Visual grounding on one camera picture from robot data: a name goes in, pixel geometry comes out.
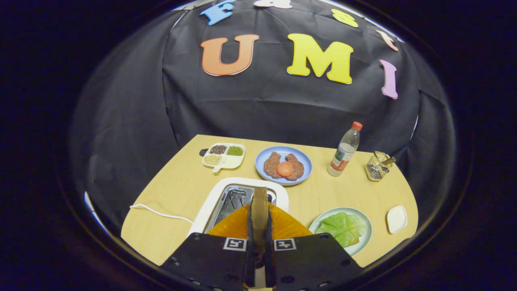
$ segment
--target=grains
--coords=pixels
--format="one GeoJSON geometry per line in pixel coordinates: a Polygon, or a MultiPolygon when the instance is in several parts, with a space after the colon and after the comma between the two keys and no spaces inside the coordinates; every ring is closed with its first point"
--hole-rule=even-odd
{"type": "Polygon", "coordinates": [[[208,156],[204,157],[203,161],[207,165],[216,166],[221,161],[221,156],[208,155],[208,156]]]}
{"type": "Polygon", "coordinates": [[[226,151],[225,145],[216,145],[211,150],[211,154],[224,154],[224,151],[226,151]]]}
{"type": "Polygon", "coordinates": [[[227,155],[232,155],[232,156],[242,156],[242,153],[244,151],[242,150],[242,148],[240,147],[230,147],[228,149],[228,152],[227,152],[227,155]]]}

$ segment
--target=plastic bottle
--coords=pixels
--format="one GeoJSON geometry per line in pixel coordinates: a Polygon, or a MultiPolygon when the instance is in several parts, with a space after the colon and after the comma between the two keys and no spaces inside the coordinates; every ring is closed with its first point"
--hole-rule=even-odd
{"type": "Polygon", "coordinates": [[[348,165],[348,162],[359,146],[359,132],[361,131],[361,128],[362,124],[354,121],[352,123],[352,128],[346,132],[339,142],[338,150],[336,150],[336,154],[327,168],[327,172],[332,176],[341,175],[346,165],[348,165]]]}

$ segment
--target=orange bottle cap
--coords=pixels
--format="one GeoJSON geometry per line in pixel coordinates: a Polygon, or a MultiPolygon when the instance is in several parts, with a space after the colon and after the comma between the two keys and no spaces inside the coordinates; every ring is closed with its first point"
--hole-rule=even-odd
{"type": "Polygon", "coordinates": [[[361,131],[362,124],[360,124],[357,121],[354,121],[354,123],[352,123],[352,128],[355,129],[355,130],[361,131]]]}

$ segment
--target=tomato slice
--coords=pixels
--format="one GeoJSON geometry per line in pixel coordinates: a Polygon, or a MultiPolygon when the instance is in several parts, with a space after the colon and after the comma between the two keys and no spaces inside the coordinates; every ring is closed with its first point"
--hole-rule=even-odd
{"type": "Polygon", "coordinates": [[[293,174],[293,164],[291,162],[281,162],[277,166],[277,172],[282,177],[289,177],[293,174]]]}

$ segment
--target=foam letter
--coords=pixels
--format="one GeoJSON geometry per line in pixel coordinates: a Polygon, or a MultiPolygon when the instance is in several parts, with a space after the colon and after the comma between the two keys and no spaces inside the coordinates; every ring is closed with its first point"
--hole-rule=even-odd
{"type": "Polygon", "coordinates": [[[343,11],[339,11],[337,9],[331,9],[330,11],[332,11],[332,16],[334,16],[334,18],[337,20],[337,21],[341,21],[343,22],[344,24],[348,24],[352,27],[359,27],[359,24],[357,24],[357,22],[355,22],[355,19],[348,13],[344,13],[343,11]]]}
{"type": "Polygon", "coordinates": [[[231,64],[221,63],[221,50],[224,43],[228,41],[225,37],[209,39],[201,43],[203,48],[203,59],[201,66],[205,73],[212,76],[235,75],[251,64],[253,57],[253,43],[259,39],[255,34],[243,34],[235,37],[239,42],[239,57],[231,64]]]}
{"type": "Polygon", "coordinates": [[[384,66],[384,87],[382,89],[382,93],[393,99],[399,98],[397,88],[395,87],[395,72],[397,71],[397,68],[395,68],[395,66],[390,62],[386,62],[384,60],[379,61],[384,66]]]}
{"type": "Polygon", "coordinates": [[[398,52],[399,49],[393,44],[393,39],[391,39],[391,37],[389,37],[385,32],[383,31],[378,31],[378,30],[375,30],[376,32],[378,32],[382,37],[383,37],[383,40],[384,42],[389,46],[391,47],[392,50],[398,52]]]}
{"type": "Polygon", "coordinates": [[[287,38],[294,42],[293,65],[287,68],[289,74],[309,75],[311,71],[306,67],[308,59],[316,76],[321,77],[327,67],[332,64],[330,72],[327,73],[329,80],[344,84],[352,83],[350,54],[354,49],[351,46],[335,41],[323,52],[310,35],[291,33],[287,38]]]}
{"type": "Polygon", "coordinates": [[[277,7],[277,8],[283,8],[283,9],[289,9],[292,8],[290,5],[291,0],[259,0],[256,1],[254,4],[258,7],[277,7]]]}
{"type": "Polygon", "coordinates": [[[206,9],[205,11],[199,13],[199,15],[206,15],[208,17],[208,19],[210,20],[208,22],[208,25],[218,23],[219,21],[221,21],[227,17],[230,17],[230,15],[232,15],[232,13],[230,11],[227,12],[225,10],[232,10],[233,4],[230,4],[230,2],[234,2],[234,1],[237,1],[237,0],[223,1],[215,6],[212,6],[208,9],[206,9]]]}

